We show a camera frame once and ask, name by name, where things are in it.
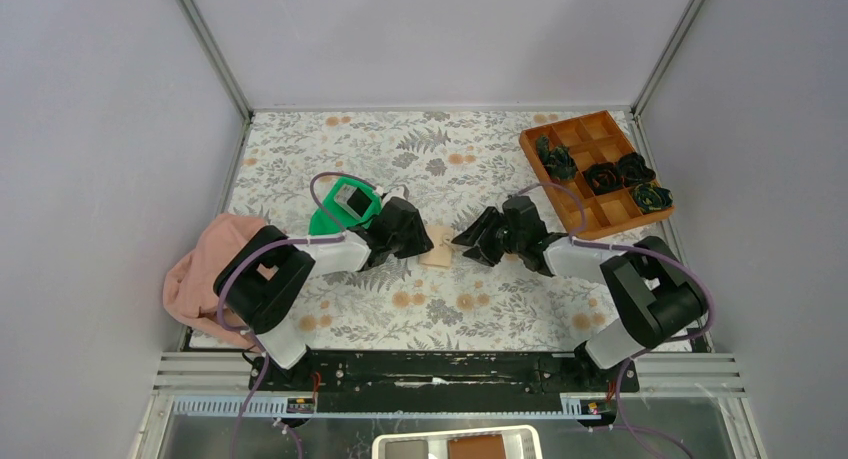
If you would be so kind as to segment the beige blue card holder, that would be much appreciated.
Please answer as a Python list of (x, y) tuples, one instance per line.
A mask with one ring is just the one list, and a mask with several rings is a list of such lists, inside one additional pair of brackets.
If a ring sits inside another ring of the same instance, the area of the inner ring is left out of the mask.
[(433, 248), (418, 257), (418, 263), (424, 267), (449, 269), (452, 265), (452, 239), (454, 230), (444, 225), (426, 225), (428, 238)]

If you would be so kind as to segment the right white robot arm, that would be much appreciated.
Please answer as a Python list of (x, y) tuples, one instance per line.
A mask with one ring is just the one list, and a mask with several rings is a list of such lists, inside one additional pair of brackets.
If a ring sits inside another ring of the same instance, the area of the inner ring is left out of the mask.
[(463, 247), (464, 257), (489, 267), (513, 254), (535, 273), (606, 286), (617, 317), (574, 351), (575, 381), (589, 391), (607, 384), (613, 367), (669, 341), (709, 311), (703, 288), (662, 239), (615, 245), (551, 232), (527, 196), (486, 208), (452, 242)]

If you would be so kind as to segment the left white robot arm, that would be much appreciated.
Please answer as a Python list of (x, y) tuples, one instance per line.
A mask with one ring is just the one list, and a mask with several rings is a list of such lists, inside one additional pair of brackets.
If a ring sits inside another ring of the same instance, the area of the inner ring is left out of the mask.
[(309, 380), (309, 346), (288, 315), (307, 281), (368, 271), (391, 256), (406, 259), (433, 248), (418, 209), (392, 197), (372, 218), (337, 235), (289, 237), (272, 225), (260, 228), (218, 275), (213, 291), (221, 309), (243, 322), (236, 331), (274, 362), (272, 377), (296, 390)]

